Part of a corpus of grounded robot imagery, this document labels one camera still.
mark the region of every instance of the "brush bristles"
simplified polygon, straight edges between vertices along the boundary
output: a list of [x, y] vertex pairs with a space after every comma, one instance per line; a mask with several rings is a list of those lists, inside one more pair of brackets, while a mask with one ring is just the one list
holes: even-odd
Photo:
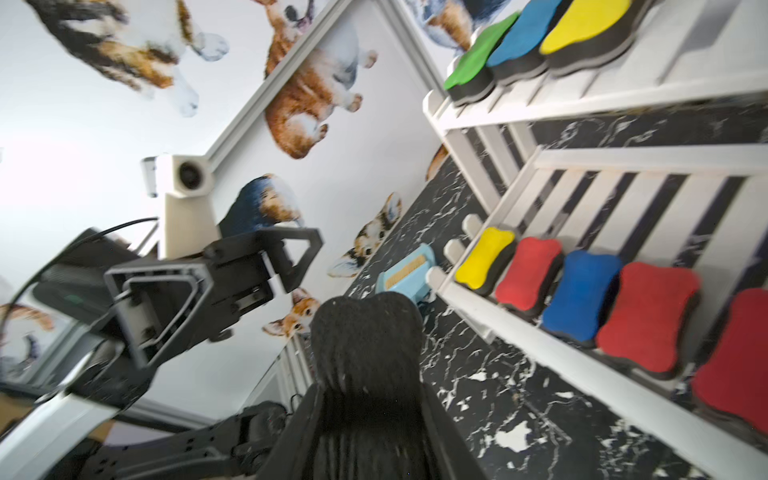
[[398, 273], [395, 273], [390, 278], [384, 282], [384, 286], [387, 290], [394, 287], [398, 282], [400, 282], [402, 279], [406, 278], [408, 275], [410, 275], [413, 270], [416, 270], [421, 265], [424, 265], [427, 263], [427, 258], [424, 257], [424, 255], [419, 255], [415, 259], [411, 260], [408, 265], [405, 265]]

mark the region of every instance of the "dog sticker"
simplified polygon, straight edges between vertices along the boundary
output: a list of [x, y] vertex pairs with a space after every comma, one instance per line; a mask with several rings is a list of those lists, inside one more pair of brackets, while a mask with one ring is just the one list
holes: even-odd
[[384, 207], [373, 220], [366, 223], [355, 239], [355, 246], [344, 253], [329, 269], [329, 276], [352, 277], [362, 270], [366, 261], [381, 246], [386, 234], [395, 226], [402, 215], [402, 201], [397, 193], [387, 198]]
[[[9, 304], [0, 305], [0, 318], [5, 315], [5, 311], [8, 309]], [[31, 320], [38, 324], [40, 329], [44, 332], [52, 332], [54, 330], [54, 322], [50, 315], [42, 312], [36, 308], [30, 306], [16, 305], [11, 311], [11, 315], [8, 320]]]
[[205, 61], [220, 60], [229, 45], [192, 20], [184, 0], [26, 0], [67, 51], [110, 80], [152, 98], [170, 94], [184, 117], [199, 96], [178, 65], [187, 47]]
[[510, 0], [406, 0], [416, 24], [437, 45], [463, 53], [472, 33], [493, 22]]
[[[315, 7], [313, 0], [254, 1], [264, 5], [274, 29], [266, 77], [311, 26]], [[328, 124], [324, 122], [335, 107], [358, 111], [362, 95], [350, 91], [357, 79], [357, 68], [371, 68], [377, 58], [375, 51], [360, 49], [351, 23], [338, 22], [264, 111], [266, 124], [280, 150], [292, 158], [304, 158], [328, 134]]]
[[308, 333], [310, 322], [315, 312], [320, 308], [320, 302], [312, 298], [306, 290], [299, 287], [291, 292], [293, 308], [282, 319], [269, 322], [262, 330], [271, 336], [282, 336], [289, 339], [297, 333]]
[[448, 158], [450, 154], [448, 153], [448, 149], [445, 148], [445, 145], [440, 145], [440, 148], [437, 149], [437, 152], [435, 153], [435, 156], [432, 158], [432, 161], [429, 162], [429, 168], [427, 169], [427, 175], [426, 180], [430, 181], [432, 178], [435, 178], [437, 176], [437, 172], [440, 170], [440, 167], [445, 163], [445, 160]]
[[283, 179], [266, 174], [240, 189], [227, 215], [219, 223], [219, 230], [222, 237], [232, 237], [283, 222], [304, 226], [299, 202]]

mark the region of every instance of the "black cable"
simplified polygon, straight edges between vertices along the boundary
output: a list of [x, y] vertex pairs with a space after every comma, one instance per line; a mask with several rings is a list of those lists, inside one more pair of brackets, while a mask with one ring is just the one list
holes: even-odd
[[[43, 273], [49, 268], [51, 268], [52, 265], [54, 265], [56, 262], [58, 262], [64, 255], [67, 253], [70, 253], [75, 248], [79, 247], [80, 245], [83, 245], [85, 243], [92, 242], [94, 240], [98, 240], [105, 235], [108, 235], [112, 232], [116, 232], [118, 230], [122, 230], [125, 227], [130, 227], [131, 225], [136, 225], [137, 223], [144, 223], [144, 222], [152, 222], [157, 221], [157, 217], [147, 217], [147, 218], [140, 218], [138, 220], [132, 220], [130, 222], [121, 223], [120, 225], [117, 225], [116, 227], [107, 228], [106, 230], [103, 230], [99, 233], [94, 233], [93, 235], [88, 235], [87, 237], [80, 239], [72, 244], [70, 244], [68, 247], [64, 248], [56, 257], [53, 257], [53, 260], [46, 263], [40, 270], [38, 270], [35, 275], [33, 275], [29, 280], [27, 280], [27, 283], [25, 283], [21, 289], [13, 296], [10, 302], [8, 302], [8, 308], [5, 310], [5, 313], [3, 313], [2, 319], [0, 319], [0, 336], [5, 333], [5, 323], [8, 322], [8, 319], [11, 317], [11, 314], [13, 313], [13, 310], [16, 308], [18, 300], [24, 295], [24, 292], [27, 291], [27, 289], [32, 286], [33, 283], [40, 280], [40, 277]], [[3, 377], [4, 372], [0, 369], [0, 378]]]

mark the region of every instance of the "blue sponge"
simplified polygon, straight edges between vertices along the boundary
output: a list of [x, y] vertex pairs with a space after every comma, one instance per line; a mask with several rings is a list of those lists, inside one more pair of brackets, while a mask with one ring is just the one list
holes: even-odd
[[593, 255], [583, 250], [570, 253], [541, 326], [555, 335], [592, 346], [606, 295], [622, 266], [615, 255]]
[[502, 43], [488, 58], [496, 81], [507, 85], [546, 70], [538, 46], [568, 10], [571, 0], [531, 0]]

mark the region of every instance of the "light blue brush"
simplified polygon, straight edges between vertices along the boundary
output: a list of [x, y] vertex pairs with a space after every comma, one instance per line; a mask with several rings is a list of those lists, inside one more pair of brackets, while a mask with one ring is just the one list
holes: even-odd
[[426, 274], [427, 270], [433, 266], [435, 266], [435, 252], [429, 245], [422, 243], [395, 266], [379, 274], [376, 293], [402, 293], [413, 303], [418, 303], [429, 295]]

